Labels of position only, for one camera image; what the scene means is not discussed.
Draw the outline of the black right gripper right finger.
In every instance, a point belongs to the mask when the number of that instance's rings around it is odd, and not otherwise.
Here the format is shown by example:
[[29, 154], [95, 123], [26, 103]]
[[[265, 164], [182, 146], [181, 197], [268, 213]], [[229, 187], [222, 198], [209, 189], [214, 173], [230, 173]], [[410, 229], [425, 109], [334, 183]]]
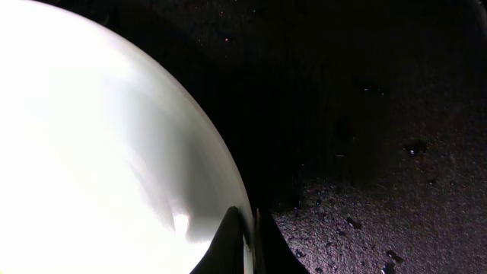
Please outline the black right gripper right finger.
[[259, 274], [308, 274], [291, 252], [273, 217], [261, 209], [256, 210], [254, 250]]

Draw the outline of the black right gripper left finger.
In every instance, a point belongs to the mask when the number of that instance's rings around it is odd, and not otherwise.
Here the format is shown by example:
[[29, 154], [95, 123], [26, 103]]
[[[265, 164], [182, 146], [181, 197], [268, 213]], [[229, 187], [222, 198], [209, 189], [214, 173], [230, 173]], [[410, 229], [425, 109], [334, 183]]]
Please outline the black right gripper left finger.
[[243, 274], [244, 235], [236, 206], [226, 211], [203, 258], [191, 274]]

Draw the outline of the black round tray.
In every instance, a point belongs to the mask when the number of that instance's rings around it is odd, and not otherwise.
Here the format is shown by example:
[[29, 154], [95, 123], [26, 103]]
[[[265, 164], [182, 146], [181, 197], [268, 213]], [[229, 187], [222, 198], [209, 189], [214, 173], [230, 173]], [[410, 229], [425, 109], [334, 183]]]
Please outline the black round tray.
[[486, 271], [484, 1], [72, 1], [166, 68], [311, 273]]

